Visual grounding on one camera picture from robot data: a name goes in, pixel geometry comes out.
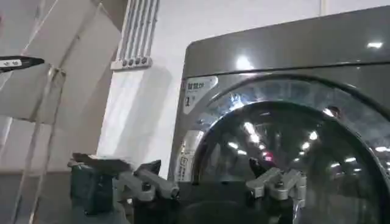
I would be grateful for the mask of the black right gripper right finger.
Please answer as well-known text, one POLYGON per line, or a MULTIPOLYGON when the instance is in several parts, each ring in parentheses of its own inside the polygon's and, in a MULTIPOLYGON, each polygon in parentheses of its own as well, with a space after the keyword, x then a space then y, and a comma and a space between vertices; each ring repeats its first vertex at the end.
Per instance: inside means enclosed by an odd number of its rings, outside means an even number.
POLYGON ((259 162, 249 158, 249 167, 255 179, 246 182, 246 187, 254 198, 264 197, 266 192, 275 200, 305 201, 307 196, 307 176, 301 171, 289 169, 283 171, 270 161, 259 162))

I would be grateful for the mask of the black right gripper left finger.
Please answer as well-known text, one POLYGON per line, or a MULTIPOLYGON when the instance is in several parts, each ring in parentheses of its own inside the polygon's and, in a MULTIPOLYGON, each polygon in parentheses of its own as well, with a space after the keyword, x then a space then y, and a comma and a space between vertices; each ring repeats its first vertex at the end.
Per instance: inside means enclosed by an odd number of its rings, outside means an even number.
POLYGON ((161 160, 141 164, 135 171, 119 174, 120 197, 152 202, 157 197, 172 200, 179 197, 180 188, 175 182, 159 176, 161 160))

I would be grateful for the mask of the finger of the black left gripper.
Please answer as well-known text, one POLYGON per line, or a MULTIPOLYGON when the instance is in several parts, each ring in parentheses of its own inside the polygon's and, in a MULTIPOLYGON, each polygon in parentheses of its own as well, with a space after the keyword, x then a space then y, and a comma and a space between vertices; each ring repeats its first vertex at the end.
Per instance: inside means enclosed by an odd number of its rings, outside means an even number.
POLYGON ((22 55, 1 56, 1 73, 21 70, 44 63, 44 59, 22 55))

